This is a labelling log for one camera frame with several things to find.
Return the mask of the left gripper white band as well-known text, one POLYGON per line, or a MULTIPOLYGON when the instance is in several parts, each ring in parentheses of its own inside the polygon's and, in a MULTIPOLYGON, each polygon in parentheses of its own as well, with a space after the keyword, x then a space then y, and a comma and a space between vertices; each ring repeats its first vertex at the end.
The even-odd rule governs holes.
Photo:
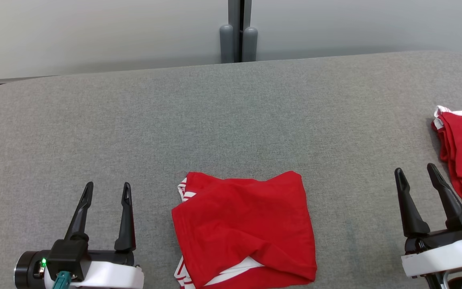
MULTIPOLYGON (((91 206, 93 182, 85 185, 75 214, 65 234, 65 240, 86 240, 85 225, 91 206)), ((92 259, 88 276, 84 281, 72 279, 70 289, 142 289, 144 273, 135 265, 133 252, 136 249, 132 192, 130 183, 125 183, 121 199, 122 216, 119 236, 114 250, 89 250, 92 259)), ((14 268, 14 284, 17 289, 51 289, 54 280, 46 264, 49 250, 25 251, 14 268)))

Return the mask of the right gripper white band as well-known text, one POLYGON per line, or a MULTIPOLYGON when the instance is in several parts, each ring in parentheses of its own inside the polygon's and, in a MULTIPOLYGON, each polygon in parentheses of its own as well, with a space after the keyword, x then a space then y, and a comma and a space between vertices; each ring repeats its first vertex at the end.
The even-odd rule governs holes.
POLYGON ((407 238, 401 261, 409 277, 462 271, 462 203, 434 163, 427 164, 427 171, 439 193, 448 230, 430 233, 429 225, 421 218, 409 193, 410 186, 402 168, 394 171, 403 234, 407 238))

